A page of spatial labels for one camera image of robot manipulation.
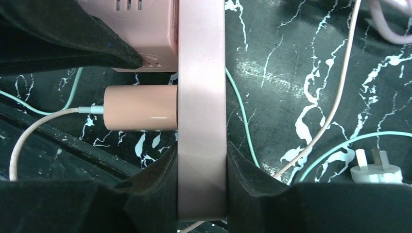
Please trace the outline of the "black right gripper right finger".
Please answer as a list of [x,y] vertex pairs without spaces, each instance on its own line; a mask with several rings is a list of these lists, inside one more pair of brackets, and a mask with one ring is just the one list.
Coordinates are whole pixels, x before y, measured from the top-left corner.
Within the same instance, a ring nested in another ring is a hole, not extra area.
[[227,143],[231,233],[409,233],[412,189],[404,184],[288,186]]

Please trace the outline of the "pink usb charger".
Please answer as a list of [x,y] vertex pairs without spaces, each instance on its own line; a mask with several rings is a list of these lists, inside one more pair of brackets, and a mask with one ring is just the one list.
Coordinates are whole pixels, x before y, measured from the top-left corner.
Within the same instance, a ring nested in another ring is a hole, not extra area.
[[104,93],[111,131],[177,130],[177,85],[113,85]]

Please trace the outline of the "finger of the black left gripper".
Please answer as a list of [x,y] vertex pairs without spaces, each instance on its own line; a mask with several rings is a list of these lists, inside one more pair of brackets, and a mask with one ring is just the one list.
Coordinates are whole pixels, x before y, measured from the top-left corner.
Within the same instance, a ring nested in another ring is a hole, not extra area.
[[131,46],[75,0],[0,3],[1,75],[142,64]]

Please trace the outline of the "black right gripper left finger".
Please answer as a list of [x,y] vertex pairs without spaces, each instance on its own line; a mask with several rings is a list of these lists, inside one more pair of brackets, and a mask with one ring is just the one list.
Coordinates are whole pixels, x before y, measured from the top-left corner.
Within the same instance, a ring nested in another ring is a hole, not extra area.
[[93,181],[0,184],[3,233],[174,233],[177,145],[110,187]]

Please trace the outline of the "pink cube socket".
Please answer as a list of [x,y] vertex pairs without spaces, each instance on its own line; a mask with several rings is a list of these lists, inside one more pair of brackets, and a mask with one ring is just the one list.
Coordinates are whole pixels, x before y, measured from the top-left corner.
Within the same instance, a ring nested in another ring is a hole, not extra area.
[[80,0],[143,59],[135,72],[177,72],[177,0]]

